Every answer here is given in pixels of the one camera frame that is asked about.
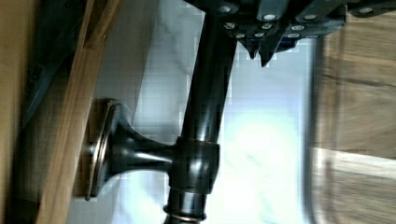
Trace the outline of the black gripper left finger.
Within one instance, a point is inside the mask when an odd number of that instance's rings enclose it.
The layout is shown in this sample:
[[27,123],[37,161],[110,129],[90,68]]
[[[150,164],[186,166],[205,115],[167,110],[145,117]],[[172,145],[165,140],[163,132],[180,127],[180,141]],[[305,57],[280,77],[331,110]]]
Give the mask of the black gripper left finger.
[[251,59],[271,60],[284,34],[284,0],[185,0],[215,17],[227,36],[239,41]]

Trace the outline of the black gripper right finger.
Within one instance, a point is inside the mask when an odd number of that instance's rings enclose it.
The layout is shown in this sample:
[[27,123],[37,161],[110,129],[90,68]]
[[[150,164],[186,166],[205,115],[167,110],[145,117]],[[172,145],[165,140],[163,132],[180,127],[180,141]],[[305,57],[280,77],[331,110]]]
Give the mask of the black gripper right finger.
[[395,10],[395,0],[258,0],[257,19],[273,23],[260,42],[262,66],[268,64],[283,38],[319,38],[341,29],[349,12],[370,18]]

